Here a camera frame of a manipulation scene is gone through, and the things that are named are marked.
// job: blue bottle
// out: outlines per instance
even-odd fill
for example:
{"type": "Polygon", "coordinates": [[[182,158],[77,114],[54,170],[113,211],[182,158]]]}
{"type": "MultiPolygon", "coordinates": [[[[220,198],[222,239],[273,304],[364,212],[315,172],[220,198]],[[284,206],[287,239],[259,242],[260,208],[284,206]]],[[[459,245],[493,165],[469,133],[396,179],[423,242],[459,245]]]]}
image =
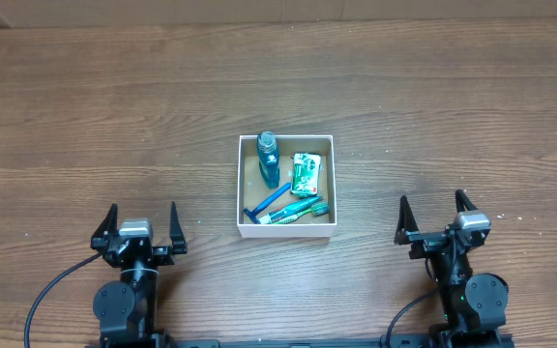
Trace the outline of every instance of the blue bottle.
{"type": "Polygon", "coordinates": [[[264,131],[257,135],[257,155],[259,155],[259,170],[269,189],[279,186],[279,146],[277,138],[271,131],[264,131]]]}

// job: black cable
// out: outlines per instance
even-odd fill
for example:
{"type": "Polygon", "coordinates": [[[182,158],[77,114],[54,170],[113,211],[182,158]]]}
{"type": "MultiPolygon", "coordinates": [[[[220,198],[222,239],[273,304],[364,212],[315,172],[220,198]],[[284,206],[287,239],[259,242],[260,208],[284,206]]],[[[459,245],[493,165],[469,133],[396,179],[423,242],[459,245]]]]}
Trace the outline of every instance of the black cable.
{"type": "Polygon", "coordinates": [[[43,300],[44,296],[46,295],[46,293],[48,292],[48,290],[50,290],[55,284],[57,284],[57,282],[59,280],[61,280],[62,278],[64,278],[64,276],[67,276],[69,274],[71,274],[72,272],[78,270],[79,268],[87,265],[88,263],[96,260],[97,258],[103,256],[103,254],[101,252],[97,253],[96,255],[88,258],[85,261],[79,262],[76,265],[70,267],[69,269],[67,269],[66,271],[64,271],[62,274],[58,275],[56,278],[54,278],[47,286],[46,288],[43,290],[43,292],[40,293],[40,295],[38,295],[38,298],[34,301],[34,305],[31,306],[31,309],[29,309],[29,314],[27,314],[27,321],[25,321],[25,348],[30,348],[29,347],[29,328],[31,327],[31,320],[34,317],[34,313],[36,313],[36,309],[38,308],[38,305],[40,304],[40,301],[43,300]]]}
{"type": "Polygon", "coordinates": [[[401,317],[401,315],[405,314],[406,311],[408,311],[414,305],[417,305],[420,301],[428,299],[434,296],[435,294],[437,294],[438,291],[440,291],[444,286],[446,286],[446,284],[451,279],[451,276],[453,275],[454,262],[456,261],[456,241],[454,239],[454,235],[451,236],[451,241],[453,242],[453,262],[451,263],[451,269],[449,270],[449,275],[444,280],[440,280],[440,282],[438,283],[437,287],[435,287],[435,289],[427,292],[424,295],[421,295],[418,299],[407,304],[407,306],[405,306],[402,310],[399,311],[399,313],[396,314],[395,318],[391,322],[391,325],[388,326],[388,330],[386,331],[386,348],[391,348],[391,333],[393,332],[393,328],[395,327],[395,324],[398,321],[398,319],[401,317]]]}
{"type": "Polygon", "coordinates": [[[431,271],[429,270],[429,258],[426,257],[425,258],[425,269],[426,269],[426,274],[433,279],[433,275],[431,275],[431,271]]]}

